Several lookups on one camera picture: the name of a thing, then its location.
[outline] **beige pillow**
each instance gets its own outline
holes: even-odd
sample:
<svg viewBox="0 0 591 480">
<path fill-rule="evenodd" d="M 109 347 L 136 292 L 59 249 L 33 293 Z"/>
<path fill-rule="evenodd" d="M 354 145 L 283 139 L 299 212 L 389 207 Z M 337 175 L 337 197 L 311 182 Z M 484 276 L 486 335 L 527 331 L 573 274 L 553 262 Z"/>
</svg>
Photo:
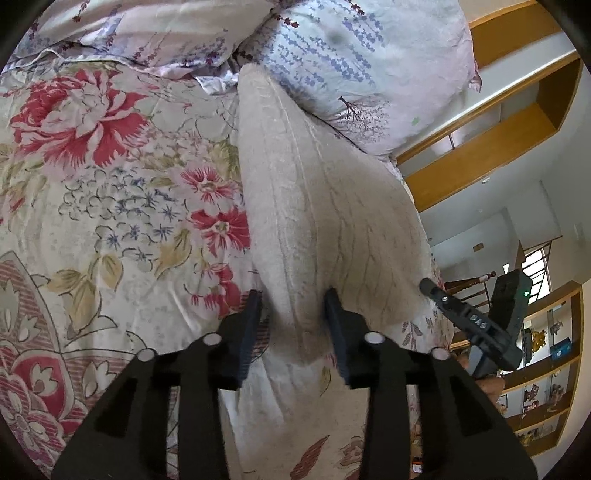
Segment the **beige pillow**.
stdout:
<svg viewBox="0 0 591 480">
<path fill-rule="evenodd" d="M 428 350 L 440 342 L 425 325 L 420 335 L 402 328 L 433 319 L 418 284 L 434 276 L 402 183 L 307 116 L 262 67 L 241 70 L 238 92 L 251 252 L 272 310 L 269 353 L 307 362 L 327 352 L 322 301 L 331 286 L 345 309 L 399 344 Z"/>
</svg>

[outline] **lavender print pillowcase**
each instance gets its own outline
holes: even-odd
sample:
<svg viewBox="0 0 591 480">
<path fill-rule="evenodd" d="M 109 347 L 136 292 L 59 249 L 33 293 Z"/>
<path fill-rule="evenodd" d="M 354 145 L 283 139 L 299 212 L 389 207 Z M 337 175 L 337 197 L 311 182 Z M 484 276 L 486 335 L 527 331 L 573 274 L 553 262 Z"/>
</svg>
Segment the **lavender print pillowcase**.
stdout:
<svg viewBox="0 0 591 480">
<path fill-rule="evenodd" d="M 56 0 L 7 69 L 50 49 L 70 60 L 123 60 L 178 79 L 222 65 L 272 7 L 268 0 Z"/>
<path fill-rule="evenodd" d="M 457 0 L 282 0 L 235 57 L 374 155 L 429 126 L 476 73 Z"/>
</svg>

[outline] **blue box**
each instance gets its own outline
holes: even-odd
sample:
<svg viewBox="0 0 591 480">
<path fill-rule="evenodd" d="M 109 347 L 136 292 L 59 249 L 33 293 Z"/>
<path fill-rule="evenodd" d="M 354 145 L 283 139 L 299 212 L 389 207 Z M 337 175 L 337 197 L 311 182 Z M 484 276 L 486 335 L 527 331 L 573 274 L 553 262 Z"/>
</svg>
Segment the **blue box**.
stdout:
<svg viewBox="0 0 591 480">
<path fill-rule="evenodd" d="M 552 360 L 558 360 L 565 356 L 573 349 L 573 345 L 570 341 L 570 338 L 565 338 L 561 342 L 550 347 L 550 355 L 552 356 Z"/>
</svg>

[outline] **window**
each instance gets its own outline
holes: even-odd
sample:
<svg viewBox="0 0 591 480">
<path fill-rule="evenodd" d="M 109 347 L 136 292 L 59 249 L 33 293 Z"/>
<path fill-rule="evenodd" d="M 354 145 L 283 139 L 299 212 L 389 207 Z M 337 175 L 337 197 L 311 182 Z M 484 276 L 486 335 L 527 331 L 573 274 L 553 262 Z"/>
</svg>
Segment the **window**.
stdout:
<svg viewBox="0 0 591 480">
<path fill-rule="evenodd" d="M 531 251 L 526 255 L 525 262 L 521 264 L 523 272 L 529 276 L 534 283 L 534 286 L 531 289 L 530 303 L 533 303 L 550 293 L 548 258 L 550 256 L 551 247 L 552 242 L 549 242 L 536 250 Z"/>
</svg>

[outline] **white wall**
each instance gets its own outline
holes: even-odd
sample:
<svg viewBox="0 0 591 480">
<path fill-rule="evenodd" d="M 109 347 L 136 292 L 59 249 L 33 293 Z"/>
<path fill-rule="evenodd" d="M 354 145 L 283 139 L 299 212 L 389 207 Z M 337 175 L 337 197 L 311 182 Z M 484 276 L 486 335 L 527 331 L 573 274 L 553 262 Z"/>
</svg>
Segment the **white wall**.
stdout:
<svg viewBox="0 0 591 480">
<path fill-rule="evenodd" d="M 591 319 L 591 281 L 583 285 L 583 314 L 585 318 Z M 537 455 L 533 459 L 540 478 L 544 478 L 544 475 L 564 455 L 591 412 L 591 347 L 589 347 L 591 346 L 591 326 L 589 326 L 589 322 L 586 328 L 583 328 L 583 346 L 585 345 L 588 347 L 583 349 L 577 390 L 569 419 L 564 425 L 562 438 L 555 448 Z"/>
<path fill-rule="evenodd" d="M 558 220 L 540 181 L 510 198 L 507 210 L 524 249 L 560 236 Z"/>
<path fill-rule="evenodd" d="M 472 247 L 481 242 L 484 248 L 474 252 Z M 511 219 L 504 209 L 475 227 L 435 245 L 432 250 L 443 279 L 452 281 L 480 277 L 491 271 L 502 275 L 503 265 L 513 265 L 515 261 L 517 243 Z M 489 293 L 492 293 L 494 285 L 494 279 L 487 282 Z"/>
<path fill-rule="evenodd" d="M 591 75 L 585 69 L 579 90 L 591 92 Z M 553 243 L 550 280 L 584 283 L 591 278 L 591 108 L 560 158 L 542 178 L 564 238 Z M 579 237 L 575 233 L 578 227 Z"/>
</svg>

